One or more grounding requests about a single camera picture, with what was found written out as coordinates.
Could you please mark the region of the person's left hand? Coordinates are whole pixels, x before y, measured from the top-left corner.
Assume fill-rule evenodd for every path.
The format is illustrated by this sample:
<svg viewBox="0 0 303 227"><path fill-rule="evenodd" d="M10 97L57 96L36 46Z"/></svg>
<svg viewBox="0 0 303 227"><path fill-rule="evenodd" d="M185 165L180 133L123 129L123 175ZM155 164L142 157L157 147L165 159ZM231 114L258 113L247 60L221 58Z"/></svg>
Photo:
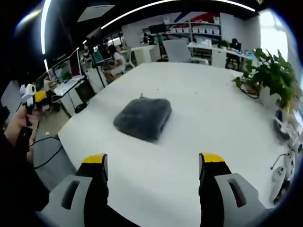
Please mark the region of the person's left hand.
<svg viewBox="0 0 303 227"><path fill-rule="evenodd" d="M8 124L4 134L8 141L15 146L19 133L23 127L27 126L26 119L31 122L32 126L37 126L39 111L33 110L32 113L27 113L24 106L21 106L12 117Z"/></svg>

